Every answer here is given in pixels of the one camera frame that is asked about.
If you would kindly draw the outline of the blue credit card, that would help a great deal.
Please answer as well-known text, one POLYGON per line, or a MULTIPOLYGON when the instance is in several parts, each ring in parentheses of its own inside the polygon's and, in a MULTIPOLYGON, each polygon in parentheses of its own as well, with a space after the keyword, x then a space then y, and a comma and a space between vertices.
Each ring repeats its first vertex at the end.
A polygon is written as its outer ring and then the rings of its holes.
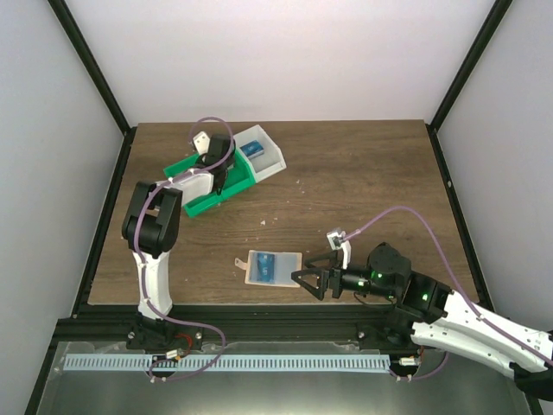
POLYGON ((255 254, 251 280, 261 284, 275 283, 276 255, 268 252, 255 254))

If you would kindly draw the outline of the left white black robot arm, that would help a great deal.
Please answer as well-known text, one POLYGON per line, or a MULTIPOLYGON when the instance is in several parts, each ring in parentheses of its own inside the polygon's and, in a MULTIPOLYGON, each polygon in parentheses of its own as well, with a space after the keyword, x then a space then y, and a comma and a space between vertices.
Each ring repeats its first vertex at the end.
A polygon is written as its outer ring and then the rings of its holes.
POLYGON ((234 163, 235 143, 225 134, 204 133, 193 140, 198 158, 190 169, 163 182, 139 182, 131 197, 122 225, 122 236, 137 263, 139 313, 154 320, 146 329, 147 340, 159 349, 169 348, 176 339, 176 327, 209 329, 221 341, 225 335, 214 326, 184 322, 168 315, 173 302, 168 287, 168 260, 178 238, 184 205, 224 187, 228 169, 234 163))

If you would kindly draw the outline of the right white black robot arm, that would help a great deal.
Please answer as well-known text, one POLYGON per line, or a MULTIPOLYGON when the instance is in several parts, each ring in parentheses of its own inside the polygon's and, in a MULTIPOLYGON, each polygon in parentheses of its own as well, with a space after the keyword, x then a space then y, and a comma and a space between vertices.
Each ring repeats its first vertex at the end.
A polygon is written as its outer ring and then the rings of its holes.
POLYGON ((387 243, 376 246, 365 265, 349 264, 350 255, 306 261, 291 278, 315 298, 344 291, 392 301, 384 326, 386 342, 440 348, 490 367, 533 398, 552 399, 552 334, 531 329, 465 299, 446 284, 414 271, 411 262, 387 243))

